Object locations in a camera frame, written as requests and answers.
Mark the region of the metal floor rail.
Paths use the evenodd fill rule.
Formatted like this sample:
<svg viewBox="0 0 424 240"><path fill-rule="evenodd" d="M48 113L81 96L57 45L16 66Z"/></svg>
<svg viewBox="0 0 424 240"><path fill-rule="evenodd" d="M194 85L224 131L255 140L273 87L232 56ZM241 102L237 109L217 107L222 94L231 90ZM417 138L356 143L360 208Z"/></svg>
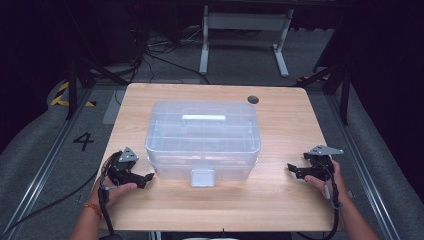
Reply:
<svg viewBox="0 0 424 240"><path fill-rule="evenodd" d="M77 121L82 108L89 100L92 92L92 89L83 89L80 95L76 98L76 109L74 110L72 117L63 122L60 131L58 132L58 135L56 136L47 155L44 157L41 166L38 168L34 178L28 185L25 195L20 201L9 223L6 225L5 230L0 235L0 240L13 240L20 229L19 224L23 223L30 215L39 194L44 188L44 185L47 182L55 163L57 162L57 156L63 148L64 141L68 137L69 132Z"/></svg>
<svg viewBox="0 0 424 240"><path fill-rule="evenodd" d="M325 97L329 108L331 109L333 117L336 119L337 125L342 133L344 140L347 143L346 152L353 158L353 165L355 166L357 175L360 179L361 185L364 188L365 195L373 209L374 215L380 225L383 235L387 240L400 240L398 231L387 211L386 205L381 197L381 194L376 187L375 182L364 162L364 159L358 149L358 146L351 134L349 128L344 124L339 114L339 106L336 98L333 95Z"/></svg>

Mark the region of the person's left hand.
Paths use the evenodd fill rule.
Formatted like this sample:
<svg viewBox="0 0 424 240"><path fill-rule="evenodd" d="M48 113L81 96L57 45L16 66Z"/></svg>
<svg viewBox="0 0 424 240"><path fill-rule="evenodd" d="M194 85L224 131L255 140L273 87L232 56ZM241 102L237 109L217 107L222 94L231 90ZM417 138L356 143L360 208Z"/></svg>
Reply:
<svg viewBox="0 0 424 240"><path fill-rule="evenodd" d="M95 181L95 184L92 189L92 193L87 199L88 203L96 204L97 206L100 206L99 203L99 197L98 197L98 189L100 186L101 178L98 178ZM106 202L106 207L109 208L112 206L120 197L124 196L125 194L136 190L137 184L136 183L127 183L120 186L115 186L108 176L105 177L103 181L105 186L111 187L111 190L108 191L109 193L109 200Z"/></svg>

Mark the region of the black tripod stand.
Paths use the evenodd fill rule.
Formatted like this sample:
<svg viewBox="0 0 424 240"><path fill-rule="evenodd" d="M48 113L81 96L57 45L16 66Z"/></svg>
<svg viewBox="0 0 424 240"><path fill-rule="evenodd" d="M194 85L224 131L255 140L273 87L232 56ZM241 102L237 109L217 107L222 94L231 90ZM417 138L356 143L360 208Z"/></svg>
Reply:
<svg viewBox="0 0 424 240"><path fill-rule="evenodd" d="M338 88L341 88L339 115L344 125L348 125L348 101L350 94L351 75L347 64L338 64L327 67L312 76L301 77L296 81L295 86L304 88L312 83L327 78L322 87L326 95L334 95Z"/></svg>
<svg viewBox="0 0 424 240"><path fill-rule="evenodd" d="M129 84L128 81L120 78L118 75L107 70L100 64L95 63L87 58L81 57L79 55L72 56L68 65L68 96L69 96L69 106L68 114L66 119L70 120L78 109L78 97L77 97L77 82L80 82L83 88L93 88L95 85L95 80L91 70L95 70L100 75L105 76L108 79L111 79L113 82L118 85L126 86Z"/></svg>

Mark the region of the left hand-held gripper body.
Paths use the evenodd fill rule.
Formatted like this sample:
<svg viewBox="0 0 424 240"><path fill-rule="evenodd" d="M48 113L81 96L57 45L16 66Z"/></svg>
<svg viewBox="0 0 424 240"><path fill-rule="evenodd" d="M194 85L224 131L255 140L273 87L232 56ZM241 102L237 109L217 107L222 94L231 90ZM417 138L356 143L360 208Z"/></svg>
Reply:
<svg viewBox="0 0 424 240"><path fill-rule="evenodd" d="M111 156L107 175L115 186L138 183L138 177L131 172L139 157L129 148L115 152Z"/></svg>

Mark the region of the grey metal desk frame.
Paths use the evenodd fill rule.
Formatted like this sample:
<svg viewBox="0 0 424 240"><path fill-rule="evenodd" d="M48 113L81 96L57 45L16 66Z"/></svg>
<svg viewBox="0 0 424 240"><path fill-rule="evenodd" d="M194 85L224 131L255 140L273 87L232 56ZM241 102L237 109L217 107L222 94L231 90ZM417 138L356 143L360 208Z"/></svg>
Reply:
<svg viewBox="0 0 424 240"><path fill-rule="evenodd" d="M283 78L289 76L282 49L289 31L294 10L289 9L283 14L252 14L252 13L215 13L209 6L204 7L202 21L203 43L200 56L199 72L208 72L209 30L255 30L279 31L280 39L272 45L272 50Z"/></svg>

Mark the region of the yellow black floor tape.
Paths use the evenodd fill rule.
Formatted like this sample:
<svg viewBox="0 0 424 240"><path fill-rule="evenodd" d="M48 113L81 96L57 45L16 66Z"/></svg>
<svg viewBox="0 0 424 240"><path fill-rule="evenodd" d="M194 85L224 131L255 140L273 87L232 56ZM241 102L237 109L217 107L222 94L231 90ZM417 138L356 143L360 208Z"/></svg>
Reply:
<svg viewBox="0 0 424 240"><path fill-rule="evenodd" d="M56 95L54 96L53 100L51 101L50 105L61 105L61 106L68 106L69 101L63 100L62 97L67 90L69 86L69 82L67 80L64 80L61 86L59 87L58 91L56 92Z"/></svg>

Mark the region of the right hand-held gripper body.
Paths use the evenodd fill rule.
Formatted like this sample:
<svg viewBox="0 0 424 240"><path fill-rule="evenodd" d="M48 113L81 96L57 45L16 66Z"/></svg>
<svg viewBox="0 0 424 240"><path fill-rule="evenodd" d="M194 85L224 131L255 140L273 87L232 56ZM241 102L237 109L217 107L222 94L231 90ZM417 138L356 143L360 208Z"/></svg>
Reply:
<svg viewBox="0 0 424 240"><path fill-rule="evenodd" d="M317 145L304 154L304 158L311 164L311 167L306 171L306 175L314 176L322 181L330 179L334 174L331 156L343 153L342 149Z"/></svg>

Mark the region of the clear plastic storage box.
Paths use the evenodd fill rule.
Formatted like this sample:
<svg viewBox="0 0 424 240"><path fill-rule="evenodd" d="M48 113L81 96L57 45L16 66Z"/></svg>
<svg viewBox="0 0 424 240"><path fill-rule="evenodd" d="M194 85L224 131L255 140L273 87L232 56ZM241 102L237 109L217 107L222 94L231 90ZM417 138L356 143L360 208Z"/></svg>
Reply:
<svg viewBox="0 0 424 240"><path fill-rule="evenodd" d="M245 180L261 150L257 113L243 102L157 102L145 148L161 179L188 180L193 187Z"/></svg>

